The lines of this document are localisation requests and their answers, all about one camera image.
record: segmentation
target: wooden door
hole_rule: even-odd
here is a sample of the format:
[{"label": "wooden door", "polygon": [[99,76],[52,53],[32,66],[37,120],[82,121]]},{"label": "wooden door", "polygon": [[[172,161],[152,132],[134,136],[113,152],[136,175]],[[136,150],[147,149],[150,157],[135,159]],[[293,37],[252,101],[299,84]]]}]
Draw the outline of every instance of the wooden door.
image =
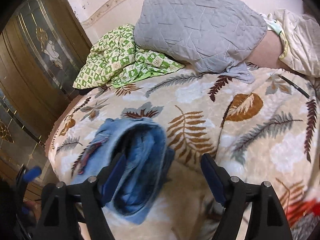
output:
[{"label": "wooden door", "polygon": [[0,89],[42,141],[77,96],[90,47],[67,0],[25,0],[0,35]]}]

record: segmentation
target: gray quilted blanket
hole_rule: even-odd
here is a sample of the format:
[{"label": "gray quilted blanket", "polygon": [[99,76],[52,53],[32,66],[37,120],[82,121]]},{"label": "gray quilted blanket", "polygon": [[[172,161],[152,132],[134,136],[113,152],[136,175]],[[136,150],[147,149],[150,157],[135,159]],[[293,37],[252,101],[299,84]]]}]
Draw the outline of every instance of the gray quilted blanket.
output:
[{"label": "gray quilted blanket", "polygon": [[266,32],[262,16],[239,0],[144,0],[134,40],[199,72],[252,83],[244,59]]}]

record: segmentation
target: green checkered quilt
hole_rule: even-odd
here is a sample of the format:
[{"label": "green checkered quilt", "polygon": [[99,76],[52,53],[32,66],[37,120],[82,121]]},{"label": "green checkered quilt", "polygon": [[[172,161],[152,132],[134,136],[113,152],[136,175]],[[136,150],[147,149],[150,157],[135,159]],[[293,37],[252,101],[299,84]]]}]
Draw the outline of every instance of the green checkered quilt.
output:
[{"label": "green checkered quilt", "polygon": [[115,88],[152,76],[165,75],[184,67],[163,53],[141,49],[133,39],[134,26],[122,25],[94,44],[86,64],[73,83],[85,89],[106,85]]}]

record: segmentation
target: metal screw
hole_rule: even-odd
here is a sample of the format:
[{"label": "metal screw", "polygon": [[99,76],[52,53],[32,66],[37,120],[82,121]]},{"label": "metal screw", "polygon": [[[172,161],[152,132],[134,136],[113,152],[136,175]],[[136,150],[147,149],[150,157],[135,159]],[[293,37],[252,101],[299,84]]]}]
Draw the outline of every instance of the metal screw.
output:
[{"label": "metal screw", "polygon": [[270,181],[267,181],[267,180],[263,182],[263,185],[264,185],[265,187],[271,187]]},{"label": "metal screw", "polygon": [[56,187],[57,188],[62,188],[64,186],[64,182],[63,181],[59,181],[57,184],[56,184]]},{"label": "metal screw", "polygon": [[231,181],[234,182],[234,183],[239,182],[239,180],[240,180],[240,179],[239,179],[237,176],[232,176],[232,177],[231,177]]},{"label": "metal screw", "polygon": [[89,181],[90,183],[95,182],[96,180],[97,180],[97,177],[96,177],[96,176],[90,176],[90,177],[88,178],[88,181]]}]

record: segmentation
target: gray fuzzy fabric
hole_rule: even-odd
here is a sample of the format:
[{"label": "gray fuzzy fabric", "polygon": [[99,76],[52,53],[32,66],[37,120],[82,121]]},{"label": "gray fuzzy fabric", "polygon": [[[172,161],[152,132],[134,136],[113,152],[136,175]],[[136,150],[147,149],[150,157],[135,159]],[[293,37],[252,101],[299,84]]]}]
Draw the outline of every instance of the gray fuzzy fabric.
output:
[{"label": "gray fuzzy fabric", "polygon": [[187,61],[199,72],[254,81],[244,59],[267,32],[263,17],[239,0],[144,0],[134,40]]}]

